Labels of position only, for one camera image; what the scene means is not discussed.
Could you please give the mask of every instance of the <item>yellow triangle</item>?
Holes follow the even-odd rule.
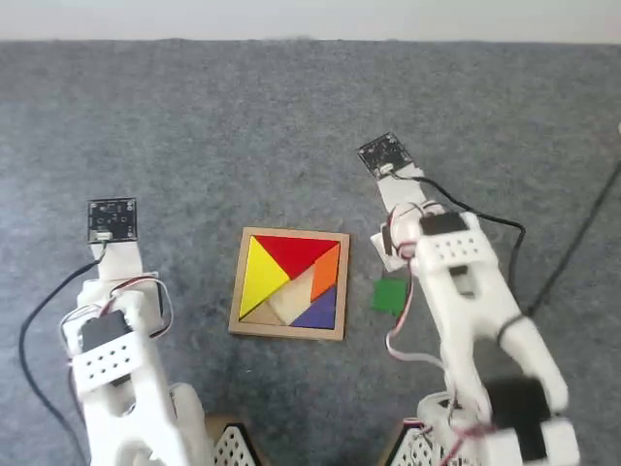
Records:
[[[248,261],[245,266],[244,291],[240,318],[243,318],[261,301],[289,281],[277,262],[254,238],[250,238]]]

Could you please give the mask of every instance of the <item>orange triangle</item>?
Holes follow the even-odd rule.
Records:
[[[330,286],[337,282],[340,251],[340,245],[336,245],[314,263],[314,277],[312,279],[312,292],[310,293],[311,301],[321,296]]]

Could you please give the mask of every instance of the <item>white wall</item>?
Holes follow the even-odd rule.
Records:
[[[0,0],[0,39],[621,44],[621,0]]]

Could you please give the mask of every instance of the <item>black cable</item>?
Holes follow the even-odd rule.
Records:
[[[513,293],[513,296],[515,297],[515,299],[517,299],[516,294],[515,294],[515,268],[517,266],[517,256],[519,254],[522,243],[524,242],[524,237],[526,236],[526,227],[524,225],[522,225],[518,221],[508,220],[506,218],[502,218],[499,216],[490,216],[489,214],[485,214],[481,212],[480,210],[469,206],[465,202],[456,199],[446,189],[444,189],[438,182],[430,178],[400,177],[399,175],[395,175],[395,174],[393,174],[392,177],[396,180],[406,180],[406,181],[414,181],[414,182],[419,182],[419,183],[430,184],[446,199],[448,199],[450,202],[452,202],[456,206],[461,207],[465,211],[472,212],[473,214],[476,214],[477,216],[485,220],[488,220],[488,221],[493,221],[495,223],[500,223],[502,225],[507,225],[513,228],[517,228],[519,230],[519,235],[517,236],[517,239],[515,240],[515,244],[513,245],[513,249],[511,250],[511,257],[508,263],[508,280],[507,280],[508,288],[511,290],[511,293]]]
[[[589,228],[595,221],[596,216],[602,209],[602,205],[604,204],[606,197],[612,190],[612,187],[618,180],[620,173],[621,173],[621,160],[618,160],[616,166],[614,167],[614,170],[612,171],[612,174],[610,175],[610,177],[608,177],[604,186],[600,190],[598,196],[595,198],[595,201],[593,202],[593,206],[591,206],[589,214],[580,224],[580,227],[575,233],[575,236],[570,242],[570,245],[565,250],[565,252],[561,256],[561,260],[559,260],[559,263],[556,265],[554,270],[552,270],[552,273],[550,274],[550,276],[547,278],[547,280],[545,281],[545,283],[543,284],[543,286],[537,293],[535,299],[533,300],[533,303],[526,309],[524,314],[512,317],[507,322],[505,322],[503,326],[501,327],[501,329],[499,330],[498,335],[496,337],[496,342],[498,343],[498,345],[500,345],[503,339],[503,336],[514,323],[520,321],[524,317],[534,316],[535,313],[539,310],[539,307],[541,306],[541,304],[543,304],[543,301],[545,300],[545,298],[547,298],[547,296],[550,294],[550,291],[552,290],[552,287],[554,286],[554,284],[557,282],[559,277],[563,275],[563,272],[565,272],[565,270],[567,269],[567,266],[569,265],[570,260],[572,260],[573,254],[579,248],[580,243],[582,243],[582,240],[584,239],[584,235],[586,235],[586,232],[589,230]]]
[[[30,327],[30,324],[35,319],[35,317],[43,310],[43,308],[49,303],[49,301],[51,301],[53,297],[56,296],[56,294],[58,294],[60,290],[64,288],[73,279],[79,277],[80,275],[85,274],[90,269],[92,269],[94,266],[101,263],[102,259],[104,258],[105,253],[106,253],[106,244],[104,243],[104,246],[103,246],[103,249],[102,249],[102,252],[99,258],[82,266],[80,269],[76,270],[74,273],[69,275],[69,277],[63,280],[61,284],[57,286],[52,293],[46,296],[46,298],[34,309],[34,311],[30,313],[30,315],[25,319],[25,321],[23,322],[19,330],[18,352],[19,352],[19,365],[21,366],[21,371],[23,372],[23,375],[28,381],[28,384],[30,385],[30,388],[32,388],[32,391],[34,392],[34,394],[37,395],[37,398],[41,400],[41,402],[46,407],[46,409],[58,421],[60,426],[63,428],[63,430],[69,437],[69,440],[71,441],[71,443],[74,446],[74,449],[76,450],[76,454],[80,457],[80,460],[82,461],[82,464],[84,464],[84,466],[88,465],[88,461],[86,460],[86,456],[84,455],[82,448],[80,447],[80,441],[78,440],[78,435],[76,435],[76,432],[71,427],[71,425],[69,424],[69,421],[67,421],[65,416],[62,413],[60,413],[60,411],[50,402],[50,400],[44,394],[41,388],[39,388],[39,386],[34,380],[34,377],[32,376],[32,372],[30,372],[30,367],[28,366],[28,361],[26,360],[25,342],[26,342],[26,333],[28,332],[28,328]]]

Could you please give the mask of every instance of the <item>tangram puzzle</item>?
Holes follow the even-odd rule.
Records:
[[[245,228],[229,331],[342,340],[349,236]]]

